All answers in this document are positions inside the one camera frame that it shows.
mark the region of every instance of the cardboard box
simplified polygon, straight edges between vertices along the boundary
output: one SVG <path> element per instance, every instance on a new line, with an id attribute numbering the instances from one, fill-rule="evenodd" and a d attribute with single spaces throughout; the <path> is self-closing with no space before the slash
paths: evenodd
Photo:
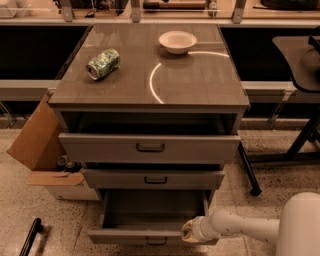
<path id="1" fill-rule="evenodd" d="M 18 12 L 15 0 L 0 0 L 0 18 L 13 18 Z"/>
<path id="2" fill-rule="evenodd" d="M 27 184 L 44 186 L 57 199 L 99 200 L 80 172 L 57 171 L 57 157 L 65 151 L 58 136 L 62 131 L 45 96 L 7 153 L 31 170 Z"/>

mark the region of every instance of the white bowl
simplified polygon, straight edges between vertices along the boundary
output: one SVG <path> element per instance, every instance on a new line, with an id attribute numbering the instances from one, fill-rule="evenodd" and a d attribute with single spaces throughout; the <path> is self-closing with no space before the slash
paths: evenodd
<path id="1" fill-rule="evenodd" d="M 197 43 L 197 38 L 184 31 L 170 31 L 159 37 L 161 45 L 172 54 L 183 54 Z"/>

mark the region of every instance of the open drawer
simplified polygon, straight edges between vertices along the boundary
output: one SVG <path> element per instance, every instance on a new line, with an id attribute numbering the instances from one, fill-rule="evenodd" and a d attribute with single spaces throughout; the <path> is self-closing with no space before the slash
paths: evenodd
<path id="1" fill-rule="evenodd" d="M 104 135 L 61 133 L 72 161 L 104 163 L 230 163 L 240 137 L 236 135 Z"/>
<path id="2" fill-rule="evenodd" d="M 191 245 L 181 239 L 183 224 L 208 215 L 201 190 L 108 190 L 104 199 L 101 229 L 89 231 L 94 243 Z"/>
<path id="3" fill-rule="evenodd" d="M 89 187 L 95 189 L 199 189 L 216 190 L 224 171 L 211 165 L 105 165 L 83 169 Z"/>

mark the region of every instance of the green can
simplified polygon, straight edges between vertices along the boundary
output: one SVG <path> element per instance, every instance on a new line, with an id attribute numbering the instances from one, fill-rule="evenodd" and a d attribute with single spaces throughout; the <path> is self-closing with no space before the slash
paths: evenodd
<path id="1" fill-rule="evenodd" d="M 115 49 L 107 49 L 89 61 L 86 69 L 93 80 L 109 75 L 120 66 L 120 55 Z"/>

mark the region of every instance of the speckled floor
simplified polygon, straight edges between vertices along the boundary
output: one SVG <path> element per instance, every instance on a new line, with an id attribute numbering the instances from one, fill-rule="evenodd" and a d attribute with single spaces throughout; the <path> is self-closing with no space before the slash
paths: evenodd
<path id="1" fill-rule="evenodd" d="M 25 184 L 29 170 L 6 153 L 20 129 L 0 129 L 0 255 L 19 255 L 30 226 L 42 219 L 46 235 L 37 235 L 29 255 L 184 255 L 271 256 L 275 248 L 252 238 L 221 239 L 215 246 L 95 245 L 87 236 L 98 227 L 102 207 L 95 201 L 56 200 L 43 187 Z M 282 152 L 295 139 L 295 130 L 242 130 L 249 153 Z M 305 150 L 318 145 L 308 145 Z M 246 217 L 279 218 L 293 195 L 303 191 L 320 193 L 320 166 L 257 166 L 262 194 L 253 197 L 237 155 L 225 167 L 226 176 L 214 196 L 210 210 L 224 208 Z"/>

